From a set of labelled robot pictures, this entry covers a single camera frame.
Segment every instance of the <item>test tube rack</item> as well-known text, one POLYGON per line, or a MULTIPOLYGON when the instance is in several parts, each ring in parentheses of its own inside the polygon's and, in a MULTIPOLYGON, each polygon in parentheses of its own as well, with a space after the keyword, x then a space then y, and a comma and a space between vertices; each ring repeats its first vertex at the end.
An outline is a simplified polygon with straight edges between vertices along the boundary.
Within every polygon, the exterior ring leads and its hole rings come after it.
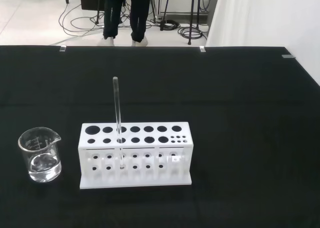
POLYGON ((82 125, 80 189, 191 184, 194 144, 187 122, 121 125, 122 143, 116 123, 82 125))

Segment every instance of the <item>metal clip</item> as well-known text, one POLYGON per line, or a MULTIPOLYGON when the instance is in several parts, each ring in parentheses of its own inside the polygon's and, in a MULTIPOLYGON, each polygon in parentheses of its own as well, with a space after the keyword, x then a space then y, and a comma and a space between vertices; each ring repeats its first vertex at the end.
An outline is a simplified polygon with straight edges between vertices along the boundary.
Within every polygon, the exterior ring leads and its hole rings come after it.
POLYGON ((205 47, 204 47, 204 46, 200 46, 200 51, 201 51, 202 53, 205 53, 205 52, 206 52, 205 47))
POLYGON ((65 52, 67 49, 67 46, 66 45, 61 45, 60 47, 60 52, 65 52))
POLYGON ((284 55, 282 55, 282 57, 284 59, 295 59, 295 56, 293 56, 292 54, 284 54, 284 55))

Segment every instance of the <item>shoe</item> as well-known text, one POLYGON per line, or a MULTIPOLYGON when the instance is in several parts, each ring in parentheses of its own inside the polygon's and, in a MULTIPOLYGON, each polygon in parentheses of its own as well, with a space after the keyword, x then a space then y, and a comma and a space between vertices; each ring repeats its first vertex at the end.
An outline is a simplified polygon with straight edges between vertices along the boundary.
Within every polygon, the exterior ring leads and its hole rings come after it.
POLYGON ((111 47, 111 46, 114 46, 114 45, 115 44, 114 44, 113 37, 109 37, 107 39, 102 38, 98 43, 98 46, 109 46, 109 47, 111 47))
POLYGON ((132 47, 145 47, 147 45, 148 45, 148 40, 145 36, 140 43, 132 40, 132 47))

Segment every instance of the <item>black tablecloth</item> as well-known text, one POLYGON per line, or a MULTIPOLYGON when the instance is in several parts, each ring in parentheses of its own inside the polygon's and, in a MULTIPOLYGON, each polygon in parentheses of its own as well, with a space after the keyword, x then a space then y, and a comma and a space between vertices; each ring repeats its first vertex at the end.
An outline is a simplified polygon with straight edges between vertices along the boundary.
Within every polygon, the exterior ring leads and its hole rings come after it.
POLYGON ((285 48, 0 47, 0 227, 318 227, 320 89, 285 48), (190 186, 80 190, 84 122, 188 121, 190 186), (29 179, 18 137, 61 137, 29 179))

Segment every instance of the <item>wall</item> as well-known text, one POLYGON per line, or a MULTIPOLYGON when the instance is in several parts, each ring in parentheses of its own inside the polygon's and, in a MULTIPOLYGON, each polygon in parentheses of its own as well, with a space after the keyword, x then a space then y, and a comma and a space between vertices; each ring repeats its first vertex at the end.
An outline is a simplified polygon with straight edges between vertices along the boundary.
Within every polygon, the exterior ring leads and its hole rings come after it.
POLYGON ((207 46, 284 46, 320 84, 320 0, 218 0, 207 46))

